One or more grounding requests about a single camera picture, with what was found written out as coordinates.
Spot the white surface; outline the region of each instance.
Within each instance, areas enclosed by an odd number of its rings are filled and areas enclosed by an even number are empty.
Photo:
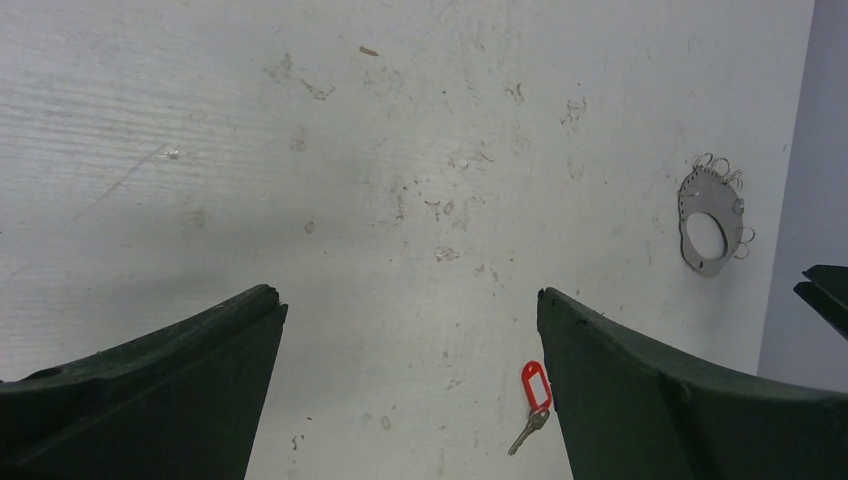
[[[812,5],[6,1],[0,378],[267,282],[249,478],[562,478],[555,416],[506,456],[540,287],[756,370]],[[758,233],[712,280],[703,151]]]

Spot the white table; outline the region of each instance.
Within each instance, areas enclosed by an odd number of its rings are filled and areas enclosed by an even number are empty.
[[[249,478],[563,478],[555,417],[506,456],[539,288],[756,370],[812,8],[8,0],[0,378],[269,283]],[[715,279],[677,231],[704,151],[757,230]]]

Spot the red key tag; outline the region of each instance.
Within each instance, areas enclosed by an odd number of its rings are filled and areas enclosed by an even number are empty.
[[[521,383],[524,384],[524,392],[532,411],[547,410],[551,407],[551,387],[539,362],[533,360],[524,365],[521,370]]]

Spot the gray wall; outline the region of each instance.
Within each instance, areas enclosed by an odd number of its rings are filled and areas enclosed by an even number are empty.
[[[777,240],[759,374],[848,391],[848,342],[793,292],[848,265],[848,2],[817,0]]]

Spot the metal key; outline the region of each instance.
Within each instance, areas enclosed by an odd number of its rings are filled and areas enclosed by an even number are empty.
[[[529,437],[531,433],[545,426],[545,422],[548,421],[548,417],[550,416],[551,412],[547,408],[531,412],[530,418],[527,419],[527,426],[525,426],[524,430],[521,431],[521,435],[518,436],[515,443],[509,447],[507,455],[515,455],[515,452],[518,451],[518,447],[524,443],[524,440],[527,440],[527,437]]]

